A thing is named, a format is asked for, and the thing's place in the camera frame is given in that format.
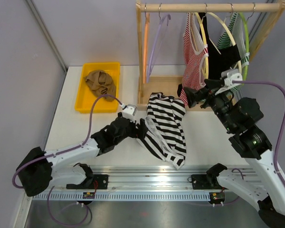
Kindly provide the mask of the black white striped tank top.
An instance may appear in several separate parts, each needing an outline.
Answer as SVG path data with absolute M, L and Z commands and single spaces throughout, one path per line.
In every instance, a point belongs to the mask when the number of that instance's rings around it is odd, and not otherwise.
M 152 93 L 143 118 L 147 133 L 138 143 L 157 159 L 180 169 L 186 160 L 187 148 L 181 126 L 186 114 L 185 104 L 174 96 L 162 92 Z

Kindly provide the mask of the red white striped tank top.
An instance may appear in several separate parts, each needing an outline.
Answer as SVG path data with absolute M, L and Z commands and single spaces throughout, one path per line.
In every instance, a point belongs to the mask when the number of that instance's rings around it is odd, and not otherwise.
M 203 75 L 205 59 L 203 47 L 200 26 L 195 13 L 188 13 L 186 28 L 183 33 L 183 56 L 186 67 L 178 92 L 180 100 L 186 106 L 188 103 L 184 88 L 199 90 L 206 85 Z

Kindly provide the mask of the tan tank top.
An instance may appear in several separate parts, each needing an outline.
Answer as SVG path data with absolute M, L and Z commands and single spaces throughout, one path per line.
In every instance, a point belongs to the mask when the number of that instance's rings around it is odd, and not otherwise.
M 116 97 L 116 85 L 113 78 L 105 71 L 91 71 L 84 77 L 84 80 L 92 94 L 97 98 L 102 95 L 108 95 L 103 96 L 103 98 L 108 102 L 112 102 L 114 97 Z

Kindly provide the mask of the purple hanger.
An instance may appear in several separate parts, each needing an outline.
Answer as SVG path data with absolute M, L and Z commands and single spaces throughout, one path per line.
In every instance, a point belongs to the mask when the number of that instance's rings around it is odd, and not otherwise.
M 149 63 L 147 66 L 147 70 L 146 70 L 146 83 L 149 82 L 153 68 L 155 66 L 156 63 L 156 59 L 159 55 L 162 43 L 164 41 L 166 32 L 167 32 L 167 28 L 169 25 L 169 22 L 171 20 L 171 15 L 169 13 L 165 14 L 164 16 L 161 16 L 161 8 L 162 8 L 162 3 L 159 4 L 159 25 L 154 37 L 154 41 L 153 41 L 153 45 L 152 45 L 152 50 L 151 50 L 151 54 L 150 54 L 150 58 L 149 58 Z

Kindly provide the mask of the orange hanger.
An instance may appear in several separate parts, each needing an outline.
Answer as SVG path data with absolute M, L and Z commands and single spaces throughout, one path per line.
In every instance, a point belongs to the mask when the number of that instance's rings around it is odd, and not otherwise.
M 144 25 L 144 43 L 143 43 L 143 83 L 147 83 L 147 62 L 148 62 L 148 43 L 149 43 L 149 26 L 150 14 L 146 12 L 146 4 L 144 6 L 145 25 Z

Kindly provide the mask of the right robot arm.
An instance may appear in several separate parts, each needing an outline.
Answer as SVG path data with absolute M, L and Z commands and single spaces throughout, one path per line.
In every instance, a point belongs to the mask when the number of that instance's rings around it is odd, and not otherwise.
M 273 149 L 266 134 L 256 123 L 263 113 L 256 99 L 243 97 L 236 104 L 228 99 L 232 86 L 241 84 L 207 80 L 200 90 L 185 87 L 189 107 L 204 100 L 201 108 L 210 107 L 228 134 L 231 146 L 253 168 L 265 187 L 255 186 L 234 175 L 218 163 L 206 172 L 206 183 L 211 188 L 228 189 L 248 202 L 270 228 L 285 228 L 285 174 L 277 161 L 278 148 Z

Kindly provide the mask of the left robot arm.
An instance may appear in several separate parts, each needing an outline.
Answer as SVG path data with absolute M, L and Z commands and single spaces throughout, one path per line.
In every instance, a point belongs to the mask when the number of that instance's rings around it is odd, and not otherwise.
M 40 147 L 31 149 L 15 174 L 29 197 L 42 193 L 49 186 L 88 189 L 93 185 L 94 174 L 82 160 L 106 154 L 128 137 L 143 139 L 146 133 L 144 119 L 136 122 L 119 113 L 114 121 L 80 145 L 47 152 Z

